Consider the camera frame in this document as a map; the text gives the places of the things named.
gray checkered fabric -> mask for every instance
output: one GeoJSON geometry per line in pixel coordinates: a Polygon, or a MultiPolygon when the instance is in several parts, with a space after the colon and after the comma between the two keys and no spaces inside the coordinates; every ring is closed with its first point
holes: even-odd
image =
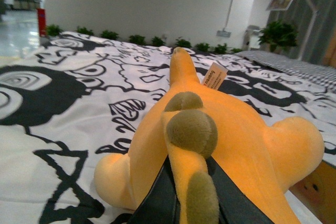
{"type": "Polygon", "coordinates": [[[265,51],[243,51],[235,55],[255,61],[261,65],[274,68],[291,76],[309,80],[336,93],[336,69],[313,65],[308,62],[289,59],[283,55],[277,55],[265,51]]]}

stuffed dinosaur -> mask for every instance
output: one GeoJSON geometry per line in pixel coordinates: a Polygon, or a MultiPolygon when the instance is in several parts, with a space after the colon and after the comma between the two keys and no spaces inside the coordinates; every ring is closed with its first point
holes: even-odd
{"type": "Polygon", "coordinates": [[[206,162],[213,158],[272,222],[300,223],[284,193],[320,164],[323,152],[313,124],[292,117],[267,126],[248,104],[201,85],[190,55],[175,48],[169,91],[140,123],[128,153],[98,163],[94,182],[107,203],[135,210],[168,156],[179,223],[218,223],[219,196],[206,162]]]}

wall outlet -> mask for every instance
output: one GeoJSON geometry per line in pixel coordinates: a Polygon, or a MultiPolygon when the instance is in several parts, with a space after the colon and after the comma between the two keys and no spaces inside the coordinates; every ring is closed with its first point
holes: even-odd
{"type": "Polygon", "coordinates": [[[229,38],[231,36],[230,31],[217,31],[217,36],[229,38]]]}

red object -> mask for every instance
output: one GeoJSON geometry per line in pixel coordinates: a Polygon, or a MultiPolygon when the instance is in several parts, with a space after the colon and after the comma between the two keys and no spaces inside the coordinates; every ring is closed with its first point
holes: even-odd
{"type": "Polygon", "coordinates": [[[40,37],[45,37],[46,32],[46,12],[44,9],[37,9],[37,19],[38,19],[38,32],[40,37]]]}

white stand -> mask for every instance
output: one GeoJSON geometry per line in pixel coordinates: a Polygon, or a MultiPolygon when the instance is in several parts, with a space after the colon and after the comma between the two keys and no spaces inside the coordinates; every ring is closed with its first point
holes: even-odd
{"type": "Polygon", "coordinates": [[[303,43],[302,43],[302,45],[300,47],[298,60],[302,60],[303,53],[304,53],[304,51],[306,49],[306,46],[307,46],[307,43],[308,43],[308,39],[310,37],[311,31],[313,29],[313,26],[314,26],[314,23],[315,23],[315,20],[316,20],[318,11],[319,11],[311,0],[306,0],[306,2],[308,3],[310,9],[312,10],[313,15],[312,15],[312,17],[310,19],[310,23],[309,23],[308,29],[306,31],[306,35],[304,36],[303,43]]]}

